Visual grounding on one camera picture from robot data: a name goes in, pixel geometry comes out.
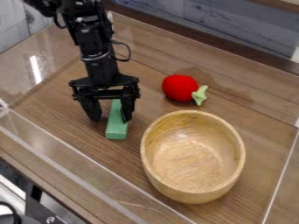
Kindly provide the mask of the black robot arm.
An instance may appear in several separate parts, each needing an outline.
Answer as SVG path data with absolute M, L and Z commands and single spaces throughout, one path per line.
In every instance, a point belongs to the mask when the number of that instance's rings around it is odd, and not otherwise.
M 80 49 L 80 60 L 88 76 L 70 82 L 74 100 L 79 102 L 91 121 L 102 117 L 102 100 L 120 100 L 124 122 L 132 119 L 135 102 L 140 97 L 135 76 L 120 73 L 115 55 L 112 22 L 102 0 L 23 0 L 54 23 L 70 32 Z

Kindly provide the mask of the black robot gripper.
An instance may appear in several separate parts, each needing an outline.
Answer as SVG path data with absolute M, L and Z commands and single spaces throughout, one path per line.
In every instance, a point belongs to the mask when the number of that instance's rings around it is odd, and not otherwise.
M 132 119 L 135 111 L 135 99 L 140 97 L 139 79 L 135 76 L 120 73 L 118 61 L 114 57 L 82 58 L 88 76 L 72 80 L 70 87 L 74 90 L 72 97 L 92 122 L 102 117 L 102 107 L 98 100 L 120 99 L 123 121 Z

